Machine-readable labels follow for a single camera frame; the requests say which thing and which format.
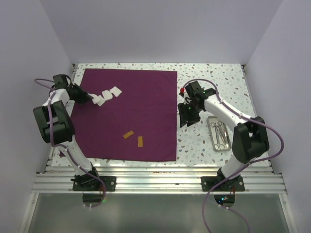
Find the white gauze pad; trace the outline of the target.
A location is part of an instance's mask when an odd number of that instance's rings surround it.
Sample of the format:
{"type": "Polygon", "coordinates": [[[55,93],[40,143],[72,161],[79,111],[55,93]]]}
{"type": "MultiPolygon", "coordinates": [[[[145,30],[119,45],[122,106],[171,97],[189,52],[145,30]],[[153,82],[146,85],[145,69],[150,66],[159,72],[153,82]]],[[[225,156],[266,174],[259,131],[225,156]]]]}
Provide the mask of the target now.
{"type": "Polygon", "coordinates": [[[118,96],[122,93],[122,91],[121,91],[119,88],[117,88],[116,86],[114,86],[113,88],[111,88],[109,91],[110,91],[110,93],[112,93],[115,97],[118,97],[118,96]]]}
{"type": "Polygon", "coordinates": [[[102,96],[93,95],[92,102],[98,106],[102,106],[105,103],[105,99],[102,96]]]}
{"type": "Polygon", "coordinates": [[[113,99],[113,94],[109,90],[104,90],[102,92],[102,96],[105,99],[105,101],[113,99]]]}

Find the steel surgical forceps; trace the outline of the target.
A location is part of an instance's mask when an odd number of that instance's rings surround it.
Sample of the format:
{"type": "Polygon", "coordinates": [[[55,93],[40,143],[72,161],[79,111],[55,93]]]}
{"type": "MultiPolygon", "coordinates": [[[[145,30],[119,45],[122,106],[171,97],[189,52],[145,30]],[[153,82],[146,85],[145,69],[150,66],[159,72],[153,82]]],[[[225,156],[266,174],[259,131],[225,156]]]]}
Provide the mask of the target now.
{"type": "Polygon", "coordinates": [[[216,123],[216,128],[217,128],[217,130],[218,130],[218,132],[219,132],[219,134],[220,134],[220,136],[221,136],[221,138],[222,138],[222,141],[225,143],[225,141],[224,141],[224,134],[223,134],[223,123],[221,122],[221,121],[217,121],[217,123],[216,123]]]}

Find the curved steel tweezers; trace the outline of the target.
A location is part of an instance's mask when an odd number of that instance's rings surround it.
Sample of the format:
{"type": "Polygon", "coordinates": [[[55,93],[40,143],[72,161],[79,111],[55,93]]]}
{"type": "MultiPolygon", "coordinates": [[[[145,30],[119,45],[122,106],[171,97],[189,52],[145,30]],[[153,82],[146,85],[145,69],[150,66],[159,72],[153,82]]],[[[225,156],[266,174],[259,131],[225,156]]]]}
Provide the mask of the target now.
{"type": "Polygon", "coordinates": [[[224,134],[224,141],[225,141],[226,147],[229,148],[228,137],[227,137],[227,133],[226,133],[224,126],[223,126],[223,134],[224,134]]]}

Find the steel surgical scissors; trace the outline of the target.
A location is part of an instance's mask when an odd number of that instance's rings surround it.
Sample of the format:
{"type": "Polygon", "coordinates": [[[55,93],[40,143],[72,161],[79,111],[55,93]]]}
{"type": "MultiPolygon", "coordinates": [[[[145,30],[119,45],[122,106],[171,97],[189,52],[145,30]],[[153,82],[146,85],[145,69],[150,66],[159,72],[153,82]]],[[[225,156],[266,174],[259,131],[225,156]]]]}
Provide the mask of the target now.
{"type": "Polygon", "coordinates": [[[211,122],[211,126],[214,128],[215,130],[215,136],[216,136],[216,149],[217,150],[224,150],[225,149],[225,146],[223,143],[220,142],[220,134],[216,128],[216,122],[211,122]]]}

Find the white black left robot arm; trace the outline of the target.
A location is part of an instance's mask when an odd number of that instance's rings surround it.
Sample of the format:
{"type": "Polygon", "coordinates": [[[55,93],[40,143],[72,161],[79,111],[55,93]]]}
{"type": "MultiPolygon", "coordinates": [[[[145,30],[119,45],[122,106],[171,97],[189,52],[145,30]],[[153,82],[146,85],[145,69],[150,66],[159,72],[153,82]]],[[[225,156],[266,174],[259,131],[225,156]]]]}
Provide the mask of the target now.
{"type": "Polygon", "coordinates": [[[57,148],[70,162],[75,176],[84,179],[84,185],[89,190],[97,190],[101,185],[101,178],[95,167],[85,157],[75,139],[75,127],[66,109],[69,101],[84,104],[94,98],[80,86],[73,83],[66,74],[53,76],[47,101],[33,109],[33,114],[45,143],[57,148]]]}

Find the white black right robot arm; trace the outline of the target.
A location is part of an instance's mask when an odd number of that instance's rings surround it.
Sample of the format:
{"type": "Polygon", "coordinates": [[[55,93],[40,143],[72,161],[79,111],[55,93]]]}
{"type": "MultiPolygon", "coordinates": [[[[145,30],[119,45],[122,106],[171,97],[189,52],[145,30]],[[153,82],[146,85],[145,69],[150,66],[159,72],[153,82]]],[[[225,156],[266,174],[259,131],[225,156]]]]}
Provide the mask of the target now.
{"type": "Polygon", "coordinates": [[[180,127],[198,123],[201,112],[214,114],[232,132],[231,150],[233,156],[217,172],[216,184],[221,190],[228,190],[242,167],[261,157],[269,148],[264,120],[251,118],[223,100],[216,88],[203,89],[198,80],[185,84],[179,95],[183,102],[178,104],[180,127]]]}

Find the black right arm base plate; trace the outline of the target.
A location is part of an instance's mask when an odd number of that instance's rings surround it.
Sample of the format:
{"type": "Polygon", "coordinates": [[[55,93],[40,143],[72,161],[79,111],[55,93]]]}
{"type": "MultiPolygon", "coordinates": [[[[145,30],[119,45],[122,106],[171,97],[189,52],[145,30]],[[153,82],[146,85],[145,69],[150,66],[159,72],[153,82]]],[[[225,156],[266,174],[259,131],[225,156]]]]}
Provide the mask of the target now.
{"type": "MultiPolygon", "coordinates": [[[[218,184],[216,176],[204,176],[201,177],[201,186],[203,192],[208,192],[212,187],[218,184]]],[[[232,180],[225,181],[224,183],[218,185],[212,191],[214,192],[243,192],[245,191],[244,181],[242,176],[238,176],[232,180]]]]}

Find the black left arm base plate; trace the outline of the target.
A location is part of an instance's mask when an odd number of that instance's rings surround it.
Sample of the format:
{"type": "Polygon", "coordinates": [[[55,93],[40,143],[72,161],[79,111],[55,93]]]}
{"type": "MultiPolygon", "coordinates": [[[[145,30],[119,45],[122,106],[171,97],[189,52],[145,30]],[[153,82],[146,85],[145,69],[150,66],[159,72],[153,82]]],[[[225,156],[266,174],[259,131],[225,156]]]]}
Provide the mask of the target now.
{"type": "Polygon", "coordinates": [[[73,191],[108,191],[114,192],[117,184],[117,178],[115,176],[100,176],[100,180],[105,184],[105,188],[100,181],[94,178],[90,178],[90,181],[86,181],[79,184],[75,179],[73,181],[73,191]]]}

